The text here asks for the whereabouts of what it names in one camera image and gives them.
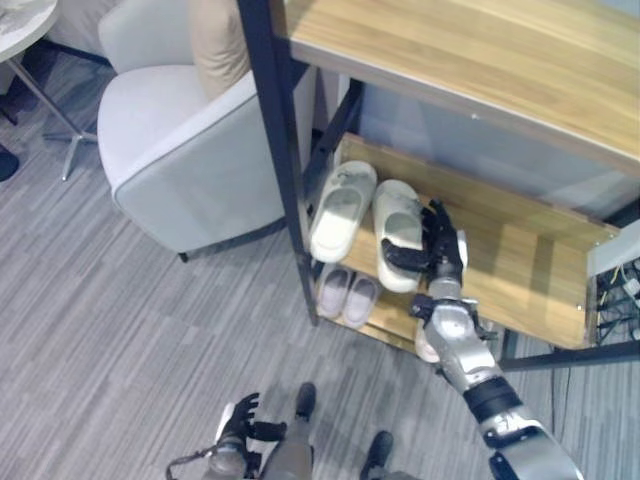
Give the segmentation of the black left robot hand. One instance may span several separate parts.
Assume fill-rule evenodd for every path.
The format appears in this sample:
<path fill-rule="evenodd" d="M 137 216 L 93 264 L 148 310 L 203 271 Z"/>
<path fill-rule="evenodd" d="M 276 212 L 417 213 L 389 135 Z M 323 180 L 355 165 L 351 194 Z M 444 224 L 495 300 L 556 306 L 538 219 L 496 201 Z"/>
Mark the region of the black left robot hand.
<path fill-rule="evenodd" d="M 287 431 L 285 422 L 271 423 L 255 420 L 255 410 L 259 406 L 259 392 L 251 393 L 234 405 L 230 419 L 224 424 L 219 437 L 247 438 L 262 442 L 283 440 Z"/>

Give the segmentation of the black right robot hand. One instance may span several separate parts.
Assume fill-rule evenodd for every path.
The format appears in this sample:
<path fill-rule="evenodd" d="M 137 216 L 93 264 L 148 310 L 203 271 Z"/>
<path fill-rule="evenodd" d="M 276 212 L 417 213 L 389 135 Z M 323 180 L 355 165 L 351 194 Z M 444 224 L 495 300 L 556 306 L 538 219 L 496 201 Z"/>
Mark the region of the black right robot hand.
<path fill-rule="evenodd" d="M 421 208 L 422 249 L 400 247 L 390 239 L 381 241 L 383 258 L 400 269 L 426 274 L 431 280 L 456 278 L 462 282 L 465 263 L 460 253 L 458 231 L 444 204 L 431 199 Z"/>

